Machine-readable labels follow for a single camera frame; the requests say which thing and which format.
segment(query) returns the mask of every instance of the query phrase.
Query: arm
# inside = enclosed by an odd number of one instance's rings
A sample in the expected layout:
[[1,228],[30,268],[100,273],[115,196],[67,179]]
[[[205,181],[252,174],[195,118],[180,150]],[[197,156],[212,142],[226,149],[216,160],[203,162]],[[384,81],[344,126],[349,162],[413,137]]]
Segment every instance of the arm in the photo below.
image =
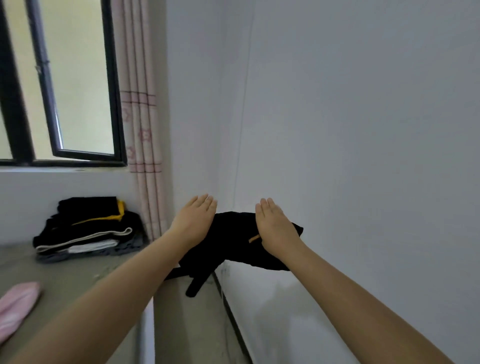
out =
[[11,364],[105,363],[138,321],[165,276],[206,236],[215,211],[213,197],[194,197],[161,238],[47,324]]
[[255,207],[264,248],[299,279],[362,364],[452,364],[437,347],[300,239],[271,198]]

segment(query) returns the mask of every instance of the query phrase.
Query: pink slipper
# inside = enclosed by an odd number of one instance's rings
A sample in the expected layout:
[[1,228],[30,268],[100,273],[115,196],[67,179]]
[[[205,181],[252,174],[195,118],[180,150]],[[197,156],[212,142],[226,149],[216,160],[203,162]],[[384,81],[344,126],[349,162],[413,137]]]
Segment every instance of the pink slipper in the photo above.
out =
[[13,286],[0,298],[0,344],[18,329],[39,295],[40,284],[28,282]]

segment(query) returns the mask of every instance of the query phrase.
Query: hand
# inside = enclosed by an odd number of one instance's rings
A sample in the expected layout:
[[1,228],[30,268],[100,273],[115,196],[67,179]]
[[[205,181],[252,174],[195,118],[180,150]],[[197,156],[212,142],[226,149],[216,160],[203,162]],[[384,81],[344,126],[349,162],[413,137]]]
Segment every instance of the hand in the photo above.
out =
[[189,249],[201,242],[212,225],[217,201],[204,194],[192,198],[175,216],[169,233],[176,234],[185,241]]
[[303,244],[293,224],[271,198],[262,198],[255,205],[255,218],[262,245],[278,259],[282,260],[292,248]]

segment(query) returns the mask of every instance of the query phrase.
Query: window pane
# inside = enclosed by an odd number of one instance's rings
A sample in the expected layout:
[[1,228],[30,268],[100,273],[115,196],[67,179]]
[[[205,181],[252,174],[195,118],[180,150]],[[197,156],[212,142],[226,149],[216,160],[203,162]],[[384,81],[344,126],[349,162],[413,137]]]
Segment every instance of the window pane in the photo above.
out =
[[0,159],[11,159],[12,153],[8,144],[7,132],[3,123],[3,114],[0,110]]
[[40,0],[63,148],[114,154],[100,0]]
[[17,66],[18,78],[22,87],[25,109],[36,159],[63,159],[54,157],[50,147],[47,119],[42,101],[42,92],[35,69],[28,17],[25,2],[18,0],[3,0],[7,14],[10,39]]

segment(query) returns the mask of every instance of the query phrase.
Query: person's left hand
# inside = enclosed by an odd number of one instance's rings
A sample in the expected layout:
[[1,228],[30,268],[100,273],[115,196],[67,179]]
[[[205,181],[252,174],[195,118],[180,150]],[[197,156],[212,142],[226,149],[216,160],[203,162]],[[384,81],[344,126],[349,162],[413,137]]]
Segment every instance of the person's left hand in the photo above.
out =
[[195,196],[175,216],[168,232],[178,235],[189,249],[193,248],[207,235],[215,216],[216,205],[217,201],[213,196]]

